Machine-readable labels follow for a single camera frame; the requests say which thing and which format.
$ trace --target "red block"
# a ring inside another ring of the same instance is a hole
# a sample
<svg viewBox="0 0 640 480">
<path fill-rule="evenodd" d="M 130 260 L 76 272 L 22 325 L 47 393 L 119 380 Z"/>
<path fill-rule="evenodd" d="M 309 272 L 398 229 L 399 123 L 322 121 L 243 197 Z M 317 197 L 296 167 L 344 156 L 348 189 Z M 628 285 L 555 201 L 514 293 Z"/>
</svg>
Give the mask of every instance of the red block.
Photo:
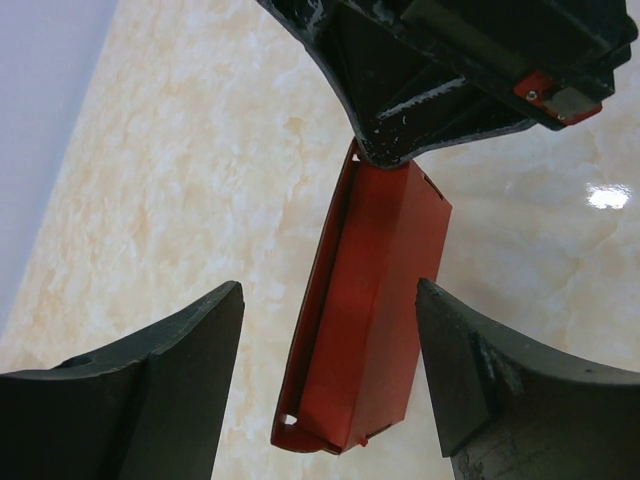
<svg viewBox="0 0 640 480">
<path fill-rule="evenodd" d="M 436 278 L 451 205 L 414 162 L 385 171 L 356 152 L 354 142 L 278 402 L 271 443 L 287 450 L 366 445 L 404 418 L 411 392 L 420 351 L 416 286 Z"/>
</svg>

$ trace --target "black plastic part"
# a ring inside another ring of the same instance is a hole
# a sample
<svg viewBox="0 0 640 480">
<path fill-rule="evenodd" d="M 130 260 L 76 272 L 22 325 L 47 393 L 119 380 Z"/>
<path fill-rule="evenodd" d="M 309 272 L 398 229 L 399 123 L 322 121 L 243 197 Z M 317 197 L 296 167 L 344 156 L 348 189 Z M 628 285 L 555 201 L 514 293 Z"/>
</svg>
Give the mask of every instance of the black plastic part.
<svg viewBox="0 0 640 480">
<path fill-rule="evenodd" d="M 52 370 L 0 375 L 0 478 L 209 480 L 243 310 L 228 282 Z"/>
<path fill-rule="evenodd" d="M 515 86 L 541 71 L 599 105 L 637 37 L 624 0 L 258 2 L 304 44 L 383 168 L 536 122 L 564 128 Z"/>
<path fill-rule="evenodd" d="M 640 478 L 640 374 L 536 342 L 429 280 L 417 313 L 456 480 Z"/>
</svg>

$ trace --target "red box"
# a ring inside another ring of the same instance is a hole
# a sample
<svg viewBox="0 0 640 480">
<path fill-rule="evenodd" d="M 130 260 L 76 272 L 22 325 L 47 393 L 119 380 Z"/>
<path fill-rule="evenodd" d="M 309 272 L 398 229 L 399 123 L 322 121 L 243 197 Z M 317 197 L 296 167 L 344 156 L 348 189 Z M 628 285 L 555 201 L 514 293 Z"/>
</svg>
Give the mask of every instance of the red box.
<svg viewBox="0 0 640 480">
<path fill-rule="evenodd" d="M 404 419 L 420 342 L 420 278 L 435 280 L 451 205 L 414 163 L 345 160 L 294 334 L 271 443 L 332 453 Z"/>
</svg>

